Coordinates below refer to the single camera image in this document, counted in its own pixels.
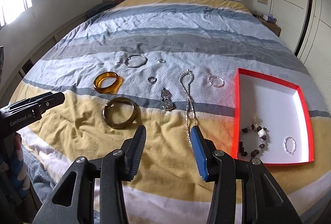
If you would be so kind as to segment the blue white gloved hand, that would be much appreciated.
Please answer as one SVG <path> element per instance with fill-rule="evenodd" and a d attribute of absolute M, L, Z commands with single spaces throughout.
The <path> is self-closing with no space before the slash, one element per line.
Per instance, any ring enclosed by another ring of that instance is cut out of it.
<path fill-rule="evenodd" d="M 28 168 L 24 163 L 21 136 L 18 133 L 13 135 L 13 155 L 5 160 L 1 153 L 1 172 L 8 176 L 10 185 L 21 199 L 24 199 L 30 188 L 30 177 Z"/>

